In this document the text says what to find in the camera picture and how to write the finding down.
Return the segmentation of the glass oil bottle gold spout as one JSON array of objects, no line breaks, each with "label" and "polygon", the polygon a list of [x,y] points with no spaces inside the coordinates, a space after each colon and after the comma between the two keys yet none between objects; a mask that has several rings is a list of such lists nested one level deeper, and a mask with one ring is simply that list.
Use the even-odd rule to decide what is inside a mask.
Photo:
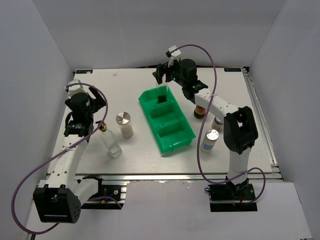
[{"label": "glass oil bottle gold spout", "polygon": [[168,85],[165,81],[163,81],[161,84],[156,84],[156,99],[157,103],[164,103],[167,101],[167,95],[168,95]]}]

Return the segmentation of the white powder shaker jar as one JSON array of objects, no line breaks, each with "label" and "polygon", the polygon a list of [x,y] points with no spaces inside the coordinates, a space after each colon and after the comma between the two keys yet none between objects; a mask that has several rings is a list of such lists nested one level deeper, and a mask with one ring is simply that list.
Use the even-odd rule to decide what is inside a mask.
[{"label": "white powder shaker jar", "polygon": [[128,112],[119,112],[115,117],[115,121],[118,124],[121,134],[124,138],[131,138],[134,135],[131,115]]}]

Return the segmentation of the red lid sauce jar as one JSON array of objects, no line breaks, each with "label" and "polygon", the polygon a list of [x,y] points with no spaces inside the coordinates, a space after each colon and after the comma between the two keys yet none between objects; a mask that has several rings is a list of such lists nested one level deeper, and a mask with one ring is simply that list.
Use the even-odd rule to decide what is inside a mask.
[{"label": "red lid sauce jar", "polygon": [[202,119],[206,115],[207,110],[199,105],[195,106],[193,115],[197,119]]}]

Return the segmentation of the silver lid small jar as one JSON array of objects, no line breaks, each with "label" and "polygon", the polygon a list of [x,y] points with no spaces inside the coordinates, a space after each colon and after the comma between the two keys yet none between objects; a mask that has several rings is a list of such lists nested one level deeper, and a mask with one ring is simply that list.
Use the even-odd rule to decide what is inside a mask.
[{"label": "silver lid small jar", "polygon": [[215,117],[212,124],[211,124],[211,128],[220,132],[223,130],[223,127],[224,127],[223,122]]}]

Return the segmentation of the blue label shaker jar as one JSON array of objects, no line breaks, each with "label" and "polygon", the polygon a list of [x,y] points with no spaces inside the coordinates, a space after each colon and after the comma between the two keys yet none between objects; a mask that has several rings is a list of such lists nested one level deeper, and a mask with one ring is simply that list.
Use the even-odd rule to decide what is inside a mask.
[{"label": "blue label shaker jar", "polygon": [[205,135],[200,144],[200,150],[204,153],[210,152],[217,140],[219,139],[219,132],[215,129],[209,129],[205,132]]}]

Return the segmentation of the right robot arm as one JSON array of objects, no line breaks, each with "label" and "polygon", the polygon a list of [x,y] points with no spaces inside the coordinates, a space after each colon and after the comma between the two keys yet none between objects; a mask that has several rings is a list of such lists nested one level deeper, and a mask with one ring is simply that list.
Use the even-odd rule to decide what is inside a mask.
[{"label": "right robot arm", "polygon": [[152,74],[157,83],[174,81],[182,87],[185,98],[222,122],[223,141],[229,149],[229,169],[226,175],[226,195],[236,200],[249,184],[249,155],[258,138],[258,130],[250,107],[237,107],[212,93],[198,79],[193,60],[174,60],[158,64]]}]

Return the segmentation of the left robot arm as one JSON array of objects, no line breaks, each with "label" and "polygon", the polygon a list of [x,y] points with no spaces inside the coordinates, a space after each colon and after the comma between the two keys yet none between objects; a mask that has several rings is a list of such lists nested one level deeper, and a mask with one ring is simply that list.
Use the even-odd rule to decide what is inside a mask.
[{"label": "left robot arm", "polygon": [[33,200],[43,223],[76,223],[82,205],[93,197],[105,196],[106,187],[94,178],[75,179],[81,157],[88,146],[94,127],[94,113],[105,107],[106,100],[93,86],[86,92],[83,85],[72,83],[67,87],[65,101],[71,110],[65,120],[62,153],[43,186],[36,187]]}]

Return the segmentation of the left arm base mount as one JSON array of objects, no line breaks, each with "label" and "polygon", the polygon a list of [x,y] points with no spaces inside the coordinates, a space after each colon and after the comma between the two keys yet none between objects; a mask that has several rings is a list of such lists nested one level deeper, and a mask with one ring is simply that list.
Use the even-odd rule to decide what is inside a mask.
[{"label": "left arm base mount", "polygon": [[107,183],[102,175],[78,177],[73,185],[82,210],[120,210],[124,205],[122,188],[118,183]]}]

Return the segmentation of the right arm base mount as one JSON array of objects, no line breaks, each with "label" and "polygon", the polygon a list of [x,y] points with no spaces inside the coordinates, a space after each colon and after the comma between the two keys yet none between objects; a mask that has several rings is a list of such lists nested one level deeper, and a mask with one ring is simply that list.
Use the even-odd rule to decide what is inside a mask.
[{"label": "right arm base mount", "polygon": [[204,188],[209,195],[212,213],[257,212],[258,207],[253,200],[256,198],[252,184],[237,193],[233,193],[226,184],[211,184]]}]

